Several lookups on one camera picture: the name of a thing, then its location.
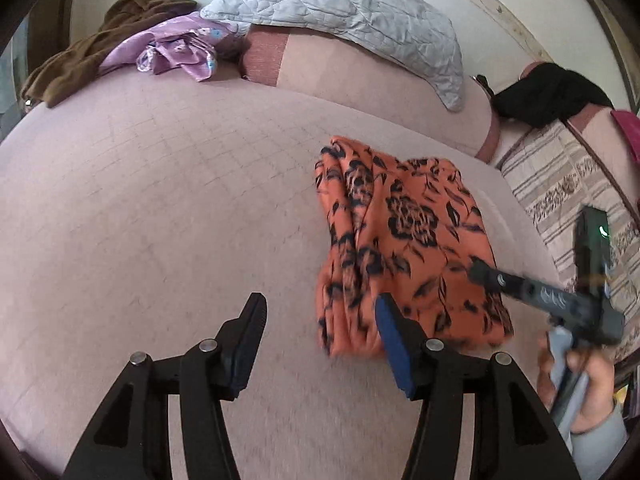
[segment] orange floral cloth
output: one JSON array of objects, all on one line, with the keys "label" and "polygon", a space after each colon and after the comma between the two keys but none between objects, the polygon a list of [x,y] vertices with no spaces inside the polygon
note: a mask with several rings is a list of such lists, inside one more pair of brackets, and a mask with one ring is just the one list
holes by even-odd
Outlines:
[{"label": "orange floral cloth", "polygon": [[316,312],[329,355],[383,350],[373,304],[390,292],[428,336],[457,346],[498,345],[513,335],[499,294],[467,279],[475,258],[495,267],[482,215],[448,160],[400,162],[333,137],[316,163],[331,235]]}]

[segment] beige bed sheet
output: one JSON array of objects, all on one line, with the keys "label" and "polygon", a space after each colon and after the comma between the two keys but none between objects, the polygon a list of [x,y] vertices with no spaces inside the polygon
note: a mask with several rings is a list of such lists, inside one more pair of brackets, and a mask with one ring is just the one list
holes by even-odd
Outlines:
[{"label": "beige bed sheet", "polygon": [[[331,361],[316,346],[329,237],[313,168],[332,135],[450,158],[498,265],[557,281],[500,174],[464,153],[238,78],[117,70],[37,107],[0,146],[0,417],[18,446],[61,471],[133,351],[181,354],[259,290],[269,319],[254,372],[223,408],[241,477],[400,478],[420,406],[383,360]],[[506,304],[516,336],[504,349],[532,379],[545,316]],[[471,439],[467,427],[462,463]],[[180,480],[178,446],[172,455]]]}]

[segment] black cloth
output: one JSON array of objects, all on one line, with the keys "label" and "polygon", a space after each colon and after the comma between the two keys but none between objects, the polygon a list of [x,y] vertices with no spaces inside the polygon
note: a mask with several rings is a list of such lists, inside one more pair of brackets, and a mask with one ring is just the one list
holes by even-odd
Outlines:
[{"label": "black cloth", "polygon": [[607,95],[585,76],[555,63],[537,65],[525,78],[491,100],[498,115],[543,128],[580,113],[587,103],[613,108]]}]

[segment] purple floral fabric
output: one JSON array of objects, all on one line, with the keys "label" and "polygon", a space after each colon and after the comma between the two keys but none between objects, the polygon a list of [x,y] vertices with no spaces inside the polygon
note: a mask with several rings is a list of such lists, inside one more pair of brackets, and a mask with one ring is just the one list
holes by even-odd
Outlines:
[{"label": "purple floral fabric", "polygon": [[231,25],[205,20],[199,12],[192,12],[124,40],[102,62],[100,74],[125,64],[153,74],[180,67],[196,81],[203,81],[216,71],[216,50],[234,52],[237,41]]}]

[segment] human hand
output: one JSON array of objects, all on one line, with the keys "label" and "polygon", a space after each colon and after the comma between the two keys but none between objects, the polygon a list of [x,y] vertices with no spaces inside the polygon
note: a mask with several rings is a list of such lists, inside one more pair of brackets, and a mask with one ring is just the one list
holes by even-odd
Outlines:
[{"label": "human hand", "polygon": [[[551,368],[554,366],[554,358],[549,351],[546,334],[538,340],[540,352],[538,353],[538,395],[543,404],[549,410],[556,396],[556,388],[551,381]],[[592,430],[613,412],[614,369],[613,364],[600,350],[591,351],[586,366],[584,362],[588,357],[587,351],[567,352],[566,361],[571,370],[584,371],[589,376],[589,386],[584,397],[580,412],[575,417],[571,426],[572,433],[586,433]]]}]

